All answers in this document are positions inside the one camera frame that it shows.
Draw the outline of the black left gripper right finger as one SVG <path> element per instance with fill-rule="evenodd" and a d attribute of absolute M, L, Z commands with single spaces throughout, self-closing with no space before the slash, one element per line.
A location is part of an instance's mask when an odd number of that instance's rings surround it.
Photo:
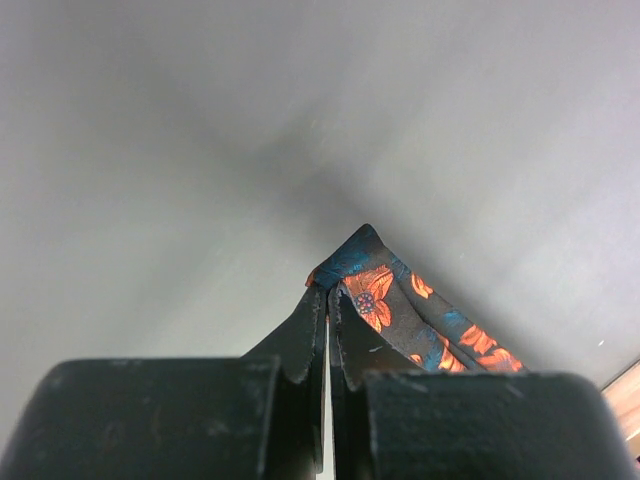
<path fill-rule="evenodd" d="M 335 477 L 373 479 L 365 376 L 370 371 L 405 372 L 420 367 L 359 316 L 344 286 L 329 292 L 328 313 Z"/>

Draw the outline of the dark orange floral tie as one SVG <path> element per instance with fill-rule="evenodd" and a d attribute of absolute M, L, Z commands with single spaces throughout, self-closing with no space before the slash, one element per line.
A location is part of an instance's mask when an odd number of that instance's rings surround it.
<path fill-rule="evenodd" d="M 411 270 L 369 224 L 307 277 L 347 295 L 359 319 L 428 372 L 524 372 L 526 367 Z"/>

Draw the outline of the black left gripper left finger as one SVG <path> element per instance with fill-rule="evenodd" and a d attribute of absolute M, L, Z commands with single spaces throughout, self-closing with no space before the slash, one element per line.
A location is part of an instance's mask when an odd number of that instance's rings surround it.
<path fill-rule="evenodd" d="M 292 314 L 249 350 L 276 359 L 266 479 L 314 479 L 323 472 L 327 292 L 308 287 Z"/>

